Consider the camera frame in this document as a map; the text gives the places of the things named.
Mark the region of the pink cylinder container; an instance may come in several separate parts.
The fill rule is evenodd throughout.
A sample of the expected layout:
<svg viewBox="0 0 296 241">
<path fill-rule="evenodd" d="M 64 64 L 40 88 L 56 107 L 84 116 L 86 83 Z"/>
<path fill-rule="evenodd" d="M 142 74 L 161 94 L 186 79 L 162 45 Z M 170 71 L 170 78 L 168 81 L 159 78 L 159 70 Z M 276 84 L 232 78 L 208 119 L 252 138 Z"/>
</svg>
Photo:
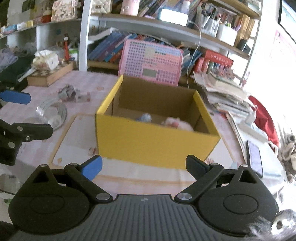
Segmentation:
<svg viewBox="0 0 296 241">
<path fill-rule="evenodd" d="M 120 13 L 122 15 L 137 16 L 140 0 L 123 0 Z"/>
</svg>

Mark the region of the tissue pack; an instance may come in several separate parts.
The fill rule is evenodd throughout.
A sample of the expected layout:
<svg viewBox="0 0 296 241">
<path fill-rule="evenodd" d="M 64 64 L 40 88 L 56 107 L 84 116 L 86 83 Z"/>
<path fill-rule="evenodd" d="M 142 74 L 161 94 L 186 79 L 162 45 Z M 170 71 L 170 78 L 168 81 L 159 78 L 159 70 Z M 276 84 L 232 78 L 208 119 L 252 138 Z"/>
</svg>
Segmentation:
<svg viewBox="0 0 296 241">
<path fill-rule="evenodd" d="M 36 70 L 48 70 L 51 71 L 59 65 L 58 54 L 51 50 L 37 51 L 34 54 L 32 61 L 32 67 Z"/>
</svg>

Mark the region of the white shelf post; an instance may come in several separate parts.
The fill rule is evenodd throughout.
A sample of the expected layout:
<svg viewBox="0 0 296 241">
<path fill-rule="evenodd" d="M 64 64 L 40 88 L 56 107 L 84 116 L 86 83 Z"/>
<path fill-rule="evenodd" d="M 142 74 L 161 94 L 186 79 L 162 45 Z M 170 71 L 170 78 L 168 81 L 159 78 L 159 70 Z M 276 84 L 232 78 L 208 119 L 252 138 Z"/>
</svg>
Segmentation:
<svg viewBox="0 0 296 241">
<path fill-rule="evenodd" d="M 87 50 L 92 0 L 85 0 L 83 4 L 80 42 L 79 42 L 79 71 L 87 71 Z"/>
</svg>

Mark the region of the pile of dark clothes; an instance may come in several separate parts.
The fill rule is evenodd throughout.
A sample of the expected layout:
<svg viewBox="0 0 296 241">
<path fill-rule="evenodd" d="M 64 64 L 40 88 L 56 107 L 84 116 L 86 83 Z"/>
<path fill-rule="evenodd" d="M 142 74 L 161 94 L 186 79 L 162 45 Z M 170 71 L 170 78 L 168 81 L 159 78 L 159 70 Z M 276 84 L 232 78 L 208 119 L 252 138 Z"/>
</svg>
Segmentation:
<svg viewBox="0 0 296 241">
<path fill-rule="evenodd" d="M 15 87 L 19 79 L 30 69 L 34 53 L 28 48 L 13 52 L 9 48 L 1 49 L 1 84 L 5 87 Z"/>
</svg>

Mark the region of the clear tape roll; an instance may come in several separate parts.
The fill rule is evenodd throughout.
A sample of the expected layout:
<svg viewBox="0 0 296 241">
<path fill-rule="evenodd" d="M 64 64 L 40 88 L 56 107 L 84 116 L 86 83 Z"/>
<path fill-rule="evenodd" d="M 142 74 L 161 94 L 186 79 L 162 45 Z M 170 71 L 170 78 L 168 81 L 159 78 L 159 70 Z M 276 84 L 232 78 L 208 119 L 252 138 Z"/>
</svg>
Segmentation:
<svg viewBox="0 0 296 241">
<path fill-rule="evenodd" d="M 67 108 L 58 97 L 47 98 L 36 108 L 36 117 L 42 124 L 48 124 L 55 131 L 67 118 Z"/>
</svg>

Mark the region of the smartphone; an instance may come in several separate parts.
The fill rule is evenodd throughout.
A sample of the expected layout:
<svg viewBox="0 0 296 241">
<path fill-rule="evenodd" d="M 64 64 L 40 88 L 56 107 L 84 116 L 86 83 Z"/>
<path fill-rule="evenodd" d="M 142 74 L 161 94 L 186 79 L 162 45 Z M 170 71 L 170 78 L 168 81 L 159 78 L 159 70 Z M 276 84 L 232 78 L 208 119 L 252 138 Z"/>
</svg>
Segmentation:
<svg viewBox="0 0 296 241">
<path fill-rule="evenodd" d="M 262 160 L 260 156 L 260 150 L 251 141 L 246 141 L 247 149 L 247 164 L 251 169 L 260 177 L 263 177 Z"/>
</svg>

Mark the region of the red pen with watch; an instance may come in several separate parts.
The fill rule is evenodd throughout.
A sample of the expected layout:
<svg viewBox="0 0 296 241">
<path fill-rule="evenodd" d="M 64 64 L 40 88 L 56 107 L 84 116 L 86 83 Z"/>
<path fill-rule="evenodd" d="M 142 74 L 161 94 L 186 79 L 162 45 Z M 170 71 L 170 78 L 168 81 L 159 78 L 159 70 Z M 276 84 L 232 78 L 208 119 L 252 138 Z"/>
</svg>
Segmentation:
<svg viewBox="0 0 296 241">
<path fill-rule="evenodd" d="M 65 51 L 65 60 L 69 61 L 70 57 L 69 57 L 69 49 L 68 49 L 68 36 L 64 36 L 64 51 Z"/>
</svg>

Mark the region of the yellow cardboard box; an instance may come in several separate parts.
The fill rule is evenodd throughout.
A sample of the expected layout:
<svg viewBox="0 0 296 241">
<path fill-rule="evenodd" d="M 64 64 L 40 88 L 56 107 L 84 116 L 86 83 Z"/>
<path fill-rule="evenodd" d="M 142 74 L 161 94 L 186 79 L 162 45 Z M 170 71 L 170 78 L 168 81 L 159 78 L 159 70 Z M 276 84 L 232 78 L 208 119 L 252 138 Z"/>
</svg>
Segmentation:
<svg viewBox="0 0 296 241">
<path fill-rule="evenodd" d="M 150 123 L 136 121 L 144 113 Z M 179 118 L 194 131 L 162 125 Z M 121 76 L 95 115 L 98 152 L 109 159 L 184 169 L 194 155 L 204 161 L 220 141 L 220 133 L 197 90 Z"/>
</svg>

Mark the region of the wooden chess board box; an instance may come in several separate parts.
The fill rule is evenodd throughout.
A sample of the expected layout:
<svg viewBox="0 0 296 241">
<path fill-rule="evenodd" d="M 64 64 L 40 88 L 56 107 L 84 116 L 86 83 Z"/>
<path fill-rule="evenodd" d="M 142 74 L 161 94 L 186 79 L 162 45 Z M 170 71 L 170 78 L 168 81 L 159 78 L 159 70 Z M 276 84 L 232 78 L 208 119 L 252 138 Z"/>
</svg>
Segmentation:
<svg viewBox="0 0 296 241">
<path fill-rule="evenodd" d="M 74 62 L 64 62 L 53 70 L 36 70 L 27 77 L 29 86 L 48 87 L 58 79 L 71 72 L 74 68 Z"/>
</svg>

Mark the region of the pink plush pig toy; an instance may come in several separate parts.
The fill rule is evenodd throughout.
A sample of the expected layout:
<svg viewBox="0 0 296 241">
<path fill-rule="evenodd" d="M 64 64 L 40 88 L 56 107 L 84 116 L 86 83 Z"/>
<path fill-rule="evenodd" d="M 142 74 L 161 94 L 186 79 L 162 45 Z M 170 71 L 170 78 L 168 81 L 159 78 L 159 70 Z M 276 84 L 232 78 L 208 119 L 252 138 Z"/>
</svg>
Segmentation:
<svg viewBox="0 0 296 241">
<path fill-rule="evenodd" d="M 182 121 L 179 118 L 168 117 L 165 121 L 162 122 L 162 125 L 184 131 L 194 131 L 193 127 L 189 123 Z"/>
</svg>

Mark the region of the stack of papers and magazines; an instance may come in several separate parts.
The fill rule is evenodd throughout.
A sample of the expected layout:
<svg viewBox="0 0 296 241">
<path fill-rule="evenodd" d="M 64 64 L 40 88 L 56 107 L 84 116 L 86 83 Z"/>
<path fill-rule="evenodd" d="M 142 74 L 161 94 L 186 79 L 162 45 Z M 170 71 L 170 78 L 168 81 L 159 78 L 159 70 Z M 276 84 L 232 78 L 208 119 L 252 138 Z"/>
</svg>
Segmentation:
<svg viewBox="0 0 296 241">
<path fill-rule="evenodd" d="M 193 73 L 197 85 L 205 92 L 206 99 L 217 111 L 246 118 L 255 109 L 248 94 L 236 84 L 220 81 L 210 73 Z"/>
</svg>

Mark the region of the row of leaning books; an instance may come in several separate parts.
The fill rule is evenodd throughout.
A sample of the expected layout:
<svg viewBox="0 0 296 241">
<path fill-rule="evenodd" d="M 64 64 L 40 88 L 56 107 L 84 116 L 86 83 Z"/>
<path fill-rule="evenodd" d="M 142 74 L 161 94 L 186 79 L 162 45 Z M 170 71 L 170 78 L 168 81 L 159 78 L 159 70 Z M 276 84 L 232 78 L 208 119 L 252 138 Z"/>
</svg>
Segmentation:
<svg viewBox="0 0 296 241">
<path fill-rule="evenodd" d="M 137 33 L 114 31 L 98 43 L 88 54 L 87 60 L 109 62 L 114 55 L 123 49 L 127 39 L 143 40 L 146 37 L 146 35 Z"/>
</svg>

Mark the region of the grey spray bottle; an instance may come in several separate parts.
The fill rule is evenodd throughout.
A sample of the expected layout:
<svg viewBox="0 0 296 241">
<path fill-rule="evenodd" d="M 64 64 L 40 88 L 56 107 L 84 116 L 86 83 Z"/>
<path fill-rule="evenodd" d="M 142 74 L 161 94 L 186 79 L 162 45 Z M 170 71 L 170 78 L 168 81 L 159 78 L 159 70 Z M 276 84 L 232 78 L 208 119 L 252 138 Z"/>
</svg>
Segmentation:
<svg viewBox="0 0 296 241">
<path fill-rule="evenodd" d="M 140 117 L 136 118 L 135 120 L 144 122 L 144 123 L 150 123 L 152 121 L 152 117 L 149 113 L 144 113 Z"/>
</svg>

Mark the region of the pink keyboard learning toy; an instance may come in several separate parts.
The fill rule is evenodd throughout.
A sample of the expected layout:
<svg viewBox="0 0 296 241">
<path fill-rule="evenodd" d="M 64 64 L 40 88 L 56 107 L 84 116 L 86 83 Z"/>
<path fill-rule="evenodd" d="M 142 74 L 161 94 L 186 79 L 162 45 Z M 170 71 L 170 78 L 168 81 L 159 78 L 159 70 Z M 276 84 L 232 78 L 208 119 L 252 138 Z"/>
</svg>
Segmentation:
<svg viewBox="0 0 296 241">
<path fill-rule="evenodd" d="M 184 51 L 143 40 L 125 41 L 118 75 L 150 82 L 178 86 Z"/>
</svg>

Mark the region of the white quilted handbag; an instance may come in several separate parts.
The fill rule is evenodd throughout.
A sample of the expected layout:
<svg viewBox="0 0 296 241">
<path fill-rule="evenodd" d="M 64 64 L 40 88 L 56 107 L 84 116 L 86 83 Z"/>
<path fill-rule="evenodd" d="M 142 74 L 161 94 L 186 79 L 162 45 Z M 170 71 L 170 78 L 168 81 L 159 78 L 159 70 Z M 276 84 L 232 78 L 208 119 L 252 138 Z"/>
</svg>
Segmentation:
<svg viewBox="0 0 296 241">
<path fill-rule="evenodd" d="M 111 12 L 112 0 L 93 0 L 91 6 L 92 14 L 108 14 Z"/>
</svg>

